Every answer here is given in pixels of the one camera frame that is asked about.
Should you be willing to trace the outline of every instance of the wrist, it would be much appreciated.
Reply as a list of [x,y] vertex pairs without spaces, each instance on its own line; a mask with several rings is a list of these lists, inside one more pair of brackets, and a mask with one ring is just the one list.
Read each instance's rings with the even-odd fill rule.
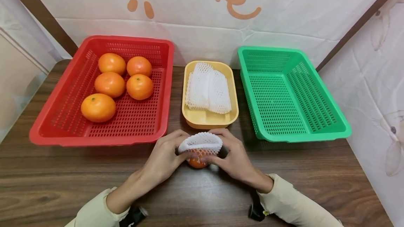
[[274,187],[274,180],[272,180],[271,177],[266,176],[259,169],[254,169],[255,171],[252,172],[245,183],[257,190],[259,193],[266,194],[271,192],[272,188]]
[[146,176],[142,169],[131,174],[124,184],[133,200],[138,199],[154,188],[151,178]]

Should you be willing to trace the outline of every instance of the black wrist strap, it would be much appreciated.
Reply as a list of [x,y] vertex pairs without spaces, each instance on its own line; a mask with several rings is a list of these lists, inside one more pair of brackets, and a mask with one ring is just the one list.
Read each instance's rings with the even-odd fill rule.
[[148,216],[146,209],[131,206],[128,215],[119,222],[119,227],[134,227]]

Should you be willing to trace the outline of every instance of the red basket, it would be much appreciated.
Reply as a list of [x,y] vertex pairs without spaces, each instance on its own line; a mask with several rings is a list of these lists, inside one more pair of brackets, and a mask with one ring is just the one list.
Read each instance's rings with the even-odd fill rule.
[[[126,61],[140,55],[152,65],[153,95],[143,101],[127,93],[115,99],[116,114],[105,123],[85,119],[80,105],[95,93],[98,59],[115,53]],[[167,131],[173,78],[173,43],[121,36],[91,36],[84,40],[43,106],[29,132],[37,145],[100,146],[151,143]]]

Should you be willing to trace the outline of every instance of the wooden table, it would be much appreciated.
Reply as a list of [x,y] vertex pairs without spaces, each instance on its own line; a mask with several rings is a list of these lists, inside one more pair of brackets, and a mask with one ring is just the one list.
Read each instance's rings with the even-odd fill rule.
[[[0,226],[64,226],[91,198],[120,185],[147,160],[153,144],[63,148],[32,144],[28,132],[69,61],[59,62],[0,144]],[[190,128],[181,115],[183,67],[175,67],[168,132]],[[256,139],[235,70],[240,114],[229,130],[252,163],[276,173],[348,226],[392,226],[346,140],[267,143]],[[149,211],[139,226],[288,226],[276,216],[247,217],[254,192],[217,166],[182,164],[136,203]]]

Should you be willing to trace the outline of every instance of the sleeve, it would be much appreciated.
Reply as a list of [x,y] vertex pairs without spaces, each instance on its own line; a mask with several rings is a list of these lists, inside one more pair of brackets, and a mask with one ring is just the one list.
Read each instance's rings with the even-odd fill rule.
[[258,193],[261,205],[269,214],[276,214],[285,222],[298,227],[342,227],[322,206],[295,190],[292,184],[276,174],[267,174],[274,180],[268,194]]
[[107,195],[115,189],[116,187],[104,190],[86,203],[86,205],[79,210],[76,218],[65,227],[119,227],[119,222],[126,217],[129,208],[121,214],[114,214],[108,209],[106,203]]

